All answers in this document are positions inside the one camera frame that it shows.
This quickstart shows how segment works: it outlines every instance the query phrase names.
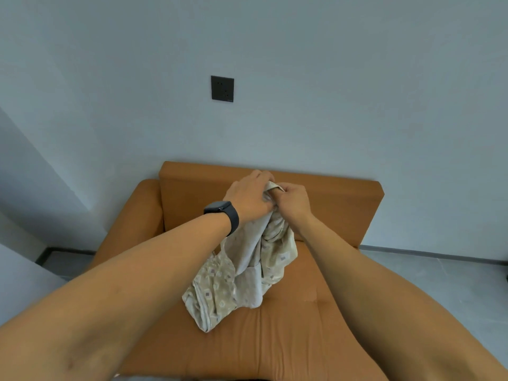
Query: sofa armrest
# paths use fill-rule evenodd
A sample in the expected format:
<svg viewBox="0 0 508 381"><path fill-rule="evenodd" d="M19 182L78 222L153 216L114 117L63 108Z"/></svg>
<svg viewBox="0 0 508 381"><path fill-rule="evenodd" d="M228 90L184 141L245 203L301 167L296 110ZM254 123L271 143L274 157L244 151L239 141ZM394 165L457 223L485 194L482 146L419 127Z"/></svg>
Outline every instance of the sofa armrest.
<svg viewBox="0 0 508 381"><path fill-rule="evenodd" d="M157 179L146 179L130 195L88 269L162 232L161 185Z"/></svg>

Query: smartwatch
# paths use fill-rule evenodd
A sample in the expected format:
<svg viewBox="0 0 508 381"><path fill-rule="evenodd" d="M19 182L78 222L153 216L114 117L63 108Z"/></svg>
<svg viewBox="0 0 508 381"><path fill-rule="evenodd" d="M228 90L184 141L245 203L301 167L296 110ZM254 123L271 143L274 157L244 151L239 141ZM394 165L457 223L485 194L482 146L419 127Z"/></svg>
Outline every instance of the smartwatch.
<svg viewBox="0 0 508 381"><path fill-rule="evenodd" d="M229 220L231 222L231 231L228 234L228 236L230 236L232 233L235 232L235 230L238 228L238 224L240 223L240 219L238 218L238 213L236 212L236 210L233 207L233 205L231 204L231 202L226 202L226 201L210 203L203 210L203 214L210 214L210 213L217 213L217 212L224 212L229 217Z"/></svg>

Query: left hand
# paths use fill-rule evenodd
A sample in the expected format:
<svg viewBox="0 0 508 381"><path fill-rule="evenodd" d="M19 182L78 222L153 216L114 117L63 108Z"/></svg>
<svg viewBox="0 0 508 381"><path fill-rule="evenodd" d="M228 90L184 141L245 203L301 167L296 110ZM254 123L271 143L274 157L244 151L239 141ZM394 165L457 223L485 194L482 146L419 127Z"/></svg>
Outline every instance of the left hand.
<svg viewBox="0 0 508 381"><path fill-rule="evenodd" d="M239 182L234 182L224 200L232 203L240 218L240 225L261 218L273 210L272 202L263 200L266 183L275 180L269 171L254 170Z"/></svg>

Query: floor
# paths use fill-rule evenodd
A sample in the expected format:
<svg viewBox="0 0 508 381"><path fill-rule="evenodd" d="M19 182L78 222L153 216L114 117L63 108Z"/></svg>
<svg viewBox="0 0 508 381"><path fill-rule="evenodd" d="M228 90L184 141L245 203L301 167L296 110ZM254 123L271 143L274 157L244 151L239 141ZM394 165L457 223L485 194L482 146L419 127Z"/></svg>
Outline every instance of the floor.
<svg viewBox="0 0 508 381"><path fill-rule="evenodd" d="M362 251L421 288L448 309L508 368L508 266ZM70 280L92 256L54 252L43 265ZM169 381L153 377L117 377L115 381Z"/></svg>

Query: sofa backrest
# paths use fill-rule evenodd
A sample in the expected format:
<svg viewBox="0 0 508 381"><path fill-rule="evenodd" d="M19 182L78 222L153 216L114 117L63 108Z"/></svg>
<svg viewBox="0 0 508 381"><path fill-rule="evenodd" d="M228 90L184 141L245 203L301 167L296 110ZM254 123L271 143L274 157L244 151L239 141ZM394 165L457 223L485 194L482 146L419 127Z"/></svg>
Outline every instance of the sofa backrest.
<svg viewBox="0 0 508 381"><path fill-rule="evenodd" d="M252 169L166 161L159 171L165 230L203 214ZM278 182L302 184L313 214L353 247L362 242L384 196L379 182L272 171Z"/></svg>

